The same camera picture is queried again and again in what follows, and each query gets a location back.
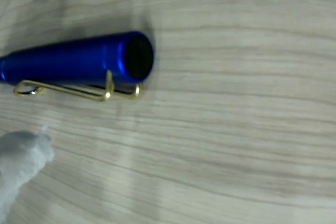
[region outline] pen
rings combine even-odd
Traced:
[[[98,101],[114,93],[137,97],[153,63],[148,37],[131,31],[12,52],[0,58],[0,83],[15,86],[19,96],[46,88]],[[123,84],[133,85],[134,90],[116,91],[115,85]],[[34,89],[22,92],[23,86]]]

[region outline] wood grain surface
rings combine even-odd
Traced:
[[[0,0],[1,54],[131,29],[136,101],[0,87],[0,133],[56,150],[8,223],[336,222],[336,0]]]

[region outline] pen clip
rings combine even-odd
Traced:
[[[20,89],[24,86],[33,86],[36,87],[35,89],[28,91],[28,92],[21,92]],[[70,87],[64,87],[54,84],[48,84],[39,81],[33,80],[23,80],[14,88],[14,94],[19,97],[25,97],[28,95],[36,95],[43,91],[43,89],[51,89],[67,94],[72,94],[78,97],[83,97],[90,100],[95,101],[106,101],[112,95],[118,95],[125,98],[136,98],[139,96],[142,90],[142,84],[135,84],[134,89],[131,93],[121,92],[115,89],[115,85],[113,82],[112,72],[110,70],[106,71],[106,84],[104,88],[98,88],[93,86],[87,85],[76,85]]]

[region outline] light wood surface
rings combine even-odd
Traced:
[[[336,0],[0,0],[0,48],[141,29],[136,101],[0,87],[0,133],[50,125],[55,161],[9,223],[336,221]]]

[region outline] blue pen barrel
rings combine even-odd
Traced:
[[[110,70],[115,83],[140,83],[150,74],[153,47],[138,31],[61,42],[0,58],[0,82],[103,84]]]

